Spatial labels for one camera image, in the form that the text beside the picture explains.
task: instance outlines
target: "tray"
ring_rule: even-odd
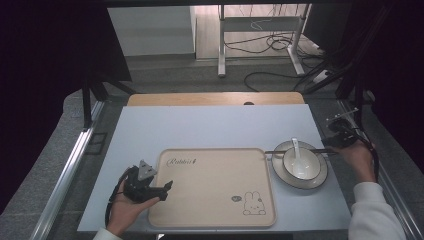
[[[276,220],[260,149],[168,149],[157,170],[156,186],[174,183],[149,210],[156,227],[268,227]]]

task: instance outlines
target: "human hand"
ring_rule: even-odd
[[[121,185],[119,185],[119,194],[116,195],[113,201],[109,224],[106,226],[106,229],[115,236],[120,236],[131,226],[142,211],[160,201],[158,197],[155,197],[143,203],[133,203],[122,193],[124,191],[124,183],[125,181],[122,181]]]
[[[376,182],[372,154],[360,140],[347,148],[333,148],[333,150],[340,153],[346,163],[353,168],[358,182]]]

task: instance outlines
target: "cartoon rabbit print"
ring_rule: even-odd
[[[265,206],[259,192],[247,192],[244,195],[244,215],[265,215]]]

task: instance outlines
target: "metal frame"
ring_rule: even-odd
[[[218,76],[225,77],[225,41],[224,34],[226,32],[269,32],[269,31],[293,31],[293,43],[287,48],[287,52],[292,60],[294,69],[298,76],[305,74],[302,64],[297,55],[297,46],[299,44],[300,35],[306,21],[310,4],[306,4],[305,10],[301,16],[284,16],[272,17],[225,17],[225,5],[220,5],[219,15],[219,55],[218,55]],[[262,22],[261,29],[251,28],[251,23]]]
[[[71,155],[63,168],[62,174],[53,189],[52,194],[31,234],[30,239],[46,239],[51,227],[53,226],[54,220],[62,206],[65,199],[66,193],[68,192],[69,186],[72,183],[75,172],[78,169],[78,165],[81,162],[84,150],[88,145],[88,142],[93,134],[93,130],[98,121],[99,114],[104,106],[103,102],[96,102],[92,110],[93,124],[86,130],[82,131],[78,140],[71,152]]]

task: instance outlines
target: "white cloth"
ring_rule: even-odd
[[[406,239],[393,208],[384,199],[380,185],[373,182],[359,183],[353,193],[356,203],[352,206],[349,240]]]
[[[100,228],[100,230],[97,232],[93,240],[122,240],[122,239],[113,235],[108,230],[104,228]]]

